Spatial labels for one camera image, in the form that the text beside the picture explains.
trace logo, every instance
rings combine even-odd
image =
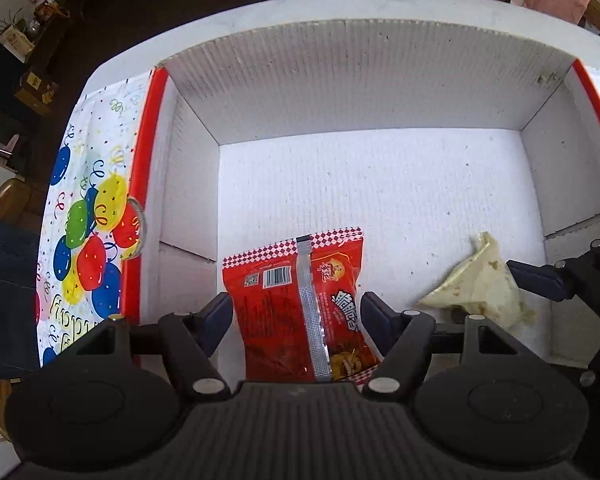
[[[318,266],[318,271],[322,275],[322,282],[337,282],[344,276],[344,265],[341,261],[332,258]]]
[[[337,294],[331,297],[331,301],[344,314],[347,320],[347,328],[352,332],[358,332],[358,313],[356,312],[356,303],[353,301],[353,296],[344,290],[339,290]]]

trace red checkered pattern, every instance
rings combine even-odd
[[[359,227],[345,227],[344,229],[336,229],[311,235],[311,245],[314,248],[342,245],[349,240],[362,240],[362,229]]]
[[[222,266],[237,267],[253,262],[270,260],[279,256],[288,256],[289,254],[296,254],[297,252],[298,248],[296,247],[295,240],[284,240],[283,242],[277,242],[259,249],[254,249],[253,251],[229,256],[222,261]]]
[[[348,377],[345,380],[346,381],[353,381],[354,383],[357,384],[357,386],[363,386],[371,378],[371,375],[373,374],[373,372],[376,371],[376,368],[378,368],[378,365],[372,366],[371,368],[367,368],[363,372],[360,372],[359,374],[352,375],[351,377]]]
[[[324,231],[311,235],[311,245],[314,248],[330,245],[342,245],[349,240],[362,240],[362,229],[359,227],[347,227],[333,231]],[[279,256],[296,254],[298,248],[295,240],[284,240],[246,253],[229,256],[222,261],[222,267],[237,267],[253,262],[263,262]]]

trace corrugated cardboard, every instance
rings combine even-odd
[[[587,96],[580,79],[574,70],[570,70],[564,80],[564,84],[569,89],[573,101],[580,116],[584,132],[589,137],[589,142],[593,155],[596,159],[596,167],[600,175],[600,121],[593,109],[593,105]]]
[[[572,62],[480,28],[334,20],[233,34],[164,65],[222,145],[372,128],[521,130]]]
[[[144,216],[144,249],[141,259],[140,280],[140,319],[144,323],[156,322],[167,308],[160,300],[158,276],[160,275],[160,236],[164,210],[164,185],[169,151],[171,149],[171,129],[176,102],[181,99],[173,81],[167,80],[160,105],[158,123],[152,150],[150,175]]]
[[[223,290],[225,256],[349,225],[365,231],[360,293],[398,311],[481,230],[506,260],[567,254],[593,234],[580,222],[600,214],[600,129],[563,84],[572,62],[507,34],[373,19],[260,28],[169,58],[176,97],[156,134],[168,154],[148,256],[160,312],[197,310]],[[566,351],[570,333],[555,338],[566,317],[524,297],[538,318],[514,335],[529,348],[576,361],[589,352],[599,327]],[[568,322],[579,308],[562,311]],[[216,357],[230,384],[240,380],[235,323]]]

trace snack package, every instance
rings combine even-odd
[[[225,258],[222,279],[244,341],[246,378],[368,378],[378,363],[358,324],[362,230],[346,228]]]

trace green balloon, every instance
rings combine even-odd
[[[69,209],[66,218],[66,246],[70,249],[80,247],[87,231],[87,203],[78,200]]]

